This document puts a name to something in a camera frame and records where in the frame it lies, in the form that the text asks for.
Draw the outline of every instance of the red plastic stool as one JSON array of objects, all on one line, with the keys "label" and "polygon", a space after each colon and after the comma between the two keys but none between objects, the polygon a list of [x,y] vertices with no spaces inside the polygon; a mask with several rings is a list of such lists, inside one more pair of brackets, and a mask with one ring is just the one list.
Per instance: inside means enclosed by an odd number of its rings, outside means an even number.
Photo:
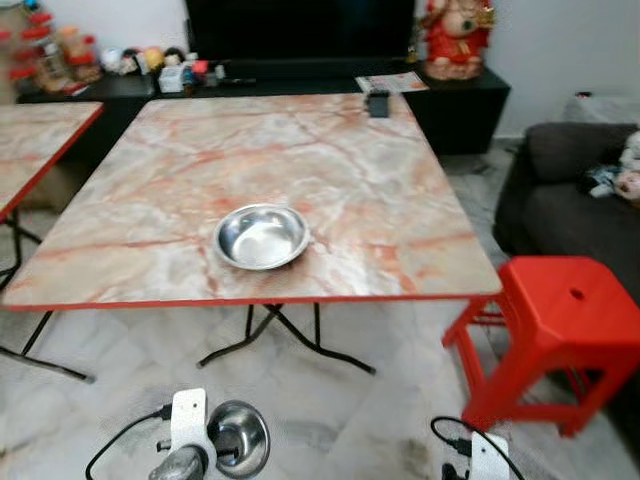
[{"label": "red plastic stool", "polygon": [[[482,430],[500,420],[549,421],[573,436],[640,364],[640,310],[611,271],[589,258],[518,257],[499,275],[503,291],[472,300],[442,339],[445,347],[457,345],[469,382],[462,418]],[[501,313],[485,311],[491,302]],[[471,324],[509,329],[511,347],[488,378],[467,332]],[[555,370],[575,374],[569,378],[578,405],[518,403]],[[596,382],[587,370],[601,372]]]}]

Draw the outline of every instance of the metal bowl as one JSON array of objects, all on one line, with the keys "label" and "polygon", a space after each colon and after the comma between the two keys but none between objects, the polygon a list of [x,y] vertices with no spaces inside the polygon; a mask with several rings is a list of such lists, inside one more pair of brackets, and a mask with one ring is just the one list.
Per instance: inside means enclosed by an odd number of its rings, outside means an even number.
[{"label": "metal bowl", "polygon": [[231,400],[211,415],[207,434],[218,454],[216,468],[230,478],[257,475],[269,458],[271,441],[262,415],[248,403]]},{"label": "metal bowl", "polygon": [[309,244],[309,227],[298,212],[280,205],[248,205],[218,224],[216,251],[231,265],[269,270],[292,261]]}]

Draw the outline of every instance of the gray sofa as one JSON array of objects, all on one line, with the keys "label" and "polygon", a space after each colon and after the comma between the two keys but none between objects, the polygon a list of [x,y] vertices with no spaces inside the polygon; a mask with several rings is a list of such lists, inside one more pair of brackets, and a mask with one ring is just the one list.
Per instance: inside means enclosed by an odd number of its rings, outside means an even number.
[{"label": "gray sofa", "polygon": [[[607,265],[640,307],[640,210],[591,198],[577,181],[617,163],[637,125],[547,123],[530,128],[500,196],[493,234],[510,254],[585,255]],[[640,372],[610,405],[640,454]]]}]

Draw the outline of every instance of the red statue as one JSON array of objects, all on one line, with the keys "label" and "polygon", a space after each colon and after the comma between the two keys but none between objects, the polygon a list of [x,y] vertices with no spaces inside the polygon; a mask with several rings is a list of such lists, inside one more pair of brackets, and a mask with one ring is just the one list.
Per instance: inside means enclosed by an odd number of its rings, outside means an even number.
[{"label": "red statue", "polygon": [[428,0],[426,74],[437,80],[467,80],[482,71],[482,50],[494,25],[490,0]]}]

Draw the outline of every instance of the television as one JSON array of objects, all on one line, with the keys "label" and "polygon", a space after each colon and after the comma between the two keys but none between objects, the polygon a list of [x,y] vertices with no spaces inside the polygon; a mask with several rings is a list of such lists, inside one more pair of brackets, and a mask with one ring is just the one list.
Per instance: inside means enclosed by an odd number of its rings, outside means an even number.
[{"label": "television", "polygon": [[299,65],[404,58],[415,10],[414,0],[185,1],[200,58]]}]

